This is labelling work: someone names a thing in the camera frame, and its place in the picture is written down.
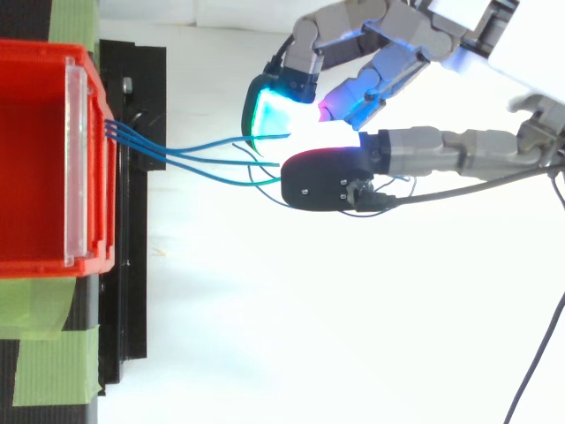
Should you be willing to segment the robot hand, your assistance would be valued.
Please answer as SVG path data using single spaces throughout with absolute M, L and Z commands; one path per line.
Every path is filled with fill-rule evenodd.
M 528 89 L 517 132 L 364 126 L 430 64 Z M 248 88 L 249 146 L 281 137 L 281 192 L 312 212 L 381 213 L 564 170 L 561 1 L 340 1 L 299 18 Z

